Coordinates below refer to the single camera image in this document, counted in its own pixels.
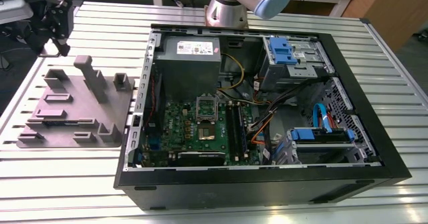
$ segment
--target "open computer tower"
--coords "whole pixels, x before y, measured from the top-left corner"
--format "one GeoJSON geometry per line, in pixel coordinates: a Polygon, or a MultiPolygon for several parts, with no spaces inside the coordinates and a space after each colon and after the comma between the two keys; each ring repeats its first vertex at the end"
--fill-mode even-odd
{"type": "Polygon", "coordinates": [[[114,184],[142,209],[338,202],[411,177],[331,35],[152,28],[114,184]]]}

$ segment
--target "green motherboard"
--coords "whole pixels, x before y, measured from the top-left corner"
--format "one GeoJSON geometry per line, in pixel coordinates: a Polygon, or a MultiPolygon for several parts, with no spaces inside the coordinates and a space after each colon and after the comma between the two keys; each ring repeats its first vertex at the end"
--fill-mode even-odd
{"type": "MultiPolygon", "coordinates": [[[[232,108],[232,103],[216,103],[213,105],[211,101],[200,101],[199,114],[200,116],[216,115],[217,121],[201,121],[197,118],[197,102],[166,103],[164,134],[161,137],[161,149],[150,152],[150,161],[154,167],[169,167],[169,160],[166,160],[166,152],[169,152],[169,158],[175,158],[175,155],[180,152],[220,152],[225,153],[224,165],[259,165],[260,163],[260,151],[256,146],[251,146],[251,142],[247,141],[248,149],[245,153],[235,150],[241,148],[240,138],[245,139],[247,131],[237,134],[240,145],[231,148],[231,125],[228,126],[228,108],[232,108]]],[[[253,122],[252,108],[249,105],[240,105],[240,119],[244,124],[244,128],[253,122]]]]}

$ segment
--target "3d printed holder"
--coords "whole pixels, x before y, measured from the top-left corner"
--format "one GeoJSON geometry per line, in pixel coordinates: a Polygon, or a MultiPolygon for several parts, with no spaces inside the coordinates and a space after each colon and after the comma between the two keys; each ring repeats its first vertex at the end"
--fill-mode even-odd
{"type": "Polygon", "coordinates": [[[105,77],[92,56],[77,56],[84,76],[51,69],[49,85],[17,143],[21,148],[118,147],[132,103],[134,78],[105,77]]]}

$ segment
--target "aluminum table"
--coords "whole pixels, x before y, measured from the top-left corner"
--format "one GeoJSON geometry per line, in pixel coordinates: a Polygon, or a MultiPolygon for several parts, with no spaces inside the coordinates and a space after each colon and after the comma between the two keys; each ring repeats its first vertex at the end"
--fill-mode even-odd
{"type": "Polygon", "coordinates": [[[62,68],[69,75],[81,75],[73,66],[74,57],[92,55],[93,65],[105,76],[126,72],[138,78],[152,23],[204,25],[204,20],[203,9],[82,5],[69,40],[70,56],[38,59],[0,118],[0,221],[428,222],[428,98],[372,26],[358,19],[282,14],[261,20],[249,13],[255,29],[334,35],[414,176],[395,186],[375,188],[336,204],[145,212],[113,188],[120,148],[17,147],[17,137],[47,85],[43,76],[49,69],[62,68]]]}

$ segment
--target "power supply label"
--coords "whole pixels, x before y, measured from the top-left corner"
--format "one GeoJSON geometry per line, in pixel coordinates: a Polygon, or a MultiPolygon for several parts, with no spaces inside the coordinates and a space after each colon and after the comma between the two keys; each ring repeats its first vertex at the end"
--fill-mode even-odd
{"type": "Polygon", "coordinates": [[[177,45],[180,55],[213,55],[213,42],[180,41],[177,45]]]}

